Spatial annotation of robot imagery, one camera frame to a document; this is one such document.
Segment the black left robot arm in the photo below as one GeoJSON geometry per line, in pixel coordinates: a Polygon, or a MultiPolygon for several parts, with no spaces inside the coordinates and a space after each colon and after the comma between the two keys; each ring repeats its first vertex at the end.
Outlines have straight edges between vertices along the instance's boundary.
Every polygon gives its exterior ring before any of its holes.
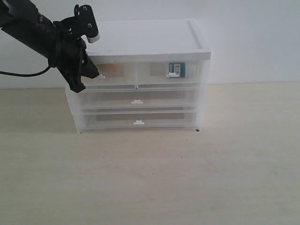
{"type": "Polygon", "coordinates": [[[2,75],[34,77],[56,68],[75,93],[85,89],[81,77],[94,79],[99,76],[96,65],[86,53],[86,42],[82,38],[85,36],[91,44],[100,39],[90,5],[75,5],[74,16],[52,22],[39,13],[30,0],[2,0],[0,29],[48,60],[47,68],[38,73],[2,71],[2,75]]]}

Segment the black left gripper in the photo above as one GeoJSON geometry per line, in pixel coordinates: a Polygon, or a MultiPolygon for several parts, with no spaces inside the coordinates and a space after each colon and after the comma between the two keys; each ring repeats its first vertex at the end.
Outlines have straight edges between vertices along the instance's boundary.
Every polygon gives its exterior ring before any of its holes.
{"type": "Polygon", "coordinates": [[[94,79],[99,76],[96,65],[92,62],[86,53],[86,43],[80,37],[71,39],[71,43],[64,43],[62,39],[56,41],[48,66],[51,68],[67,67],[74,70],[67,74],[67,83],[70,89],[79,93],[85,89],[81,82],[81,76],[94,79]]]}

